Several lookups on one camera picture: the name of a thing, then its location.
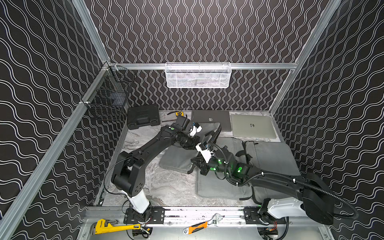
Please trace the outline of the silver laptop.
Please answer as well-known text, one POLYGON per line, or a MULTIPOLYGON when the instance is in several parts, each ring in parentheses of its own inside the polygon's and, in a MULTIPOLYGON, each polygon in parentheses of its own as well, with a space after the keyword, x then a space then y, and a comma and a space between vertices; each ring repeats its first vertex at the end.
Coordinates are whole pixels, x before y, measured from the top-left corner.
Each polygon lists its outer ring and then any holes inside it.
POLYGON ((264 139, 277 137, 269 116, 231 115, 231 123, 235 137, 264 139))

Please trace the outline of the grey zippered laptop bag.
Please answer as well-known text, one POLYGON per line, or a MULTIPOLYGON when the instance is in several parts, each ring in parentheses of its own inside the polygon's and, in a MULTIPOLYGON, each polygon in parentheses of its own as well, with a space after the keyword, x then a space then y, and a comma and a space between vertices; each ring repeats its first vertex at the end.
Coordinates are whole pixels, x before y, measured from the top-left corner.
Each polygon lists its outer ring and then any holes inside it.
MULTIPOLYGON (((245 150, 251 156, 250 163, 262 170, 285 175, 300 175, 290 147, 283 142, 245 142, 245 150)), ((291 196, 274 190, 253 187, 254 197, 259 204, 264 199, 285 199, 291 196)))

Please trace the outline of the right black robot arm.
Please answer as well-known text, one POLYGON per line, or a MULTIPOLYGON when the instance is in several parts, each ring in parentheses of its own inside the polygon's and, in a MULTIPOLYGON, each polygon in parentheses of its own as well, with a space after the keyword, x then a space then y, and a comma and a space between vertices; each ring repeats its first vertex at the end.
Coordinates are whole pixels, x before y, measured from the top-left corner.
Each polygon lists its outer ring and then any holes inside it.
POLYGON ((285 217, 307 216, 313 221, 332 225, 334 219, 356 220, 357 209, 337 196, 317 175, 285 175, 266 171, 250 164, 246 151, 231 153, 216 144, 198 144, 198 156, 191 162, 208 172, 223 173, 224 179, 235 187, 260 187, 287 195, 286 199, 265 198, 257 216, 261 224, 285 217))

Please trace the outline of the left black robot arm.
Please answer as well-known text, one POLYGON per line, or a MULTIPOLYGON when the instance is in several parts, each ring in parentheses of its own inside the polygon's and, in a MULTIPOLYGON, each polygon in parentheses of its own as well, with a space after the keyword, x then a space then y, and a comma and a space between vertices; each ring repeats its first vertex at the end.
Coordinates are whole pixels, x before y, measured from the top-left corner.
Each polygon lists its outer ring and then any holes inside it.
POLYGON ((134 211, 143 214, 150 205, 143 191, 146 181, 146 167, 162 151, 179 144, 185 150, 192 150, 198 138, 191 136, 187 129, 190 120, 178 116, 171 125, 161 127, 160 131, 142 147, 127 153, 121 152, 114 165, 111 182, 127 196, 134 211))

